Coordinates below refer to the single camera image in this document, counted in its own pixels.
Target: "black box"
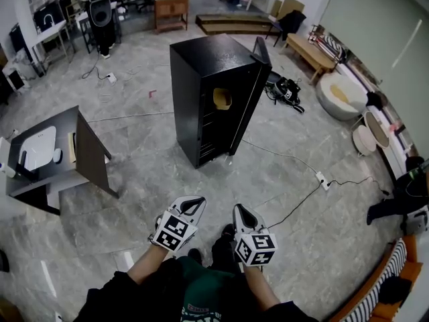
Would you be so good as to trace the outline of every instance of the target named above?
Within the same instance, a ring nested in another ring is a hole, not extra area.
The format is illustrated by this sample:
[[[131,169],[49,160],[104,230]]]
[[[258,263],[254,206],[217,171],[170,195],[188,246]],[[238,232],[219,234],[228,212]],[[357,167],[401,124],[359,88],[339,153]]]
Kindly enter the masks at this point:
[[[202,37],[170,46],[177,140],[195,168],[234,155],[271,72],[258,37],[253,52],[230,36]],[[219,110],[214,89],[228,90],[231,106]]]

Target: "wooden platform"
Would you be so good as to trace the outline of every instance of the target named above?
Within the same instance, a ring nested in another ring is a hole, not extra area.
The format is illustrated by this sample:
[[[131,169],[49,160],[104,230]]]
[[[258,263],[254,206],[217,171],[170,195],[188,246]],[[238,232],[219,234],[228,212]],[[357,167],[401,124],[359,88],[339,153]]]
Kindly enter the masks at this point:
[[[252,34],[266,35],[271,22],[262,15],[207,14],[197,15],[195,23],[206,35]],[[270,35],[278,35],[274,28]]]

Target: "striped cushion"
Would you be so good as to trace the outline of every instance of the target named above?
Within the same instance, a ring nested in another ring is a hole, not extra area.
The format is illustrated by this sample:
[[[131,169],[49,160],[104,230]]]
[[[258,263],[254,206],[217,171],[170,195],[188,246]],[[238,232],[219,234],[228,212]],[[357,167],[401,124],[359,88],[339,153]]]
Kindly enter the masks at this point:
[[[380,278],[374,284],[367,296],[358,303],[358,305],[355,307],[355,310],[353,310],[349,316],[343,319],[344,322],[364,322],[369,320],[372,310],[378,303],[378,295],[381,284],[383,284],[384,280],[391,276],[400,275],[402,268],[404,268],[406,258],[407,247],[404,241],[399,239],[396,242],[395,248],[393,249],[390,259],[387,262]]]

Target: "white round armchair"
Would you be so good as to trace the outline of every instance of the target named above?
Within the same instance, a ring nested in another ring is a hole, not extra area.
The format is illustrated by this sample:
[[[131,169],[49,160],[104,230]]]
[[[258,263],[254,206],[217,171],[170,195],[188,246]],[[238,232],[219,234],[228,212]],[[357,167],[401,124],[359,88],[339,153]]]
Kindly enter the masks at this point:
[[[326,112],[341,121],[360,115],[368,102],[359,85],[337,72],[322,76],[317,84],[316,96]]]

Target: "power outlet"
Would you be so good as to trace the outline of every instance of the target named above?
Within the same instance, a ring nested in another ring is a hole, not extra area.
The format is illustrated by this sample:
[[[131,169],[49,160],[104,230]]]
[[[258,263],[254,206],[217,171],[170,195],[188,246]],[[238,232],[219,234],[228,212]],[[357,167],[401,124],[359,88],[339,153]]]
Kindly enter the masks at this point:
[[[109,82],[110,82],[111,85],[114,85],[116,83],[116,81],[117,81],[116,76],[112,72],[110,72],[107,75],[107,78],[108,78],[108,80],[109,80]]]
[[[323,186],[324,190],[327,191],[329,189],[328,181],[324,177],[324,175],[322,174],[322,172],[317,172],[316,173],[316,178],[319,180],[319,182],[322,183],[322,186]]]

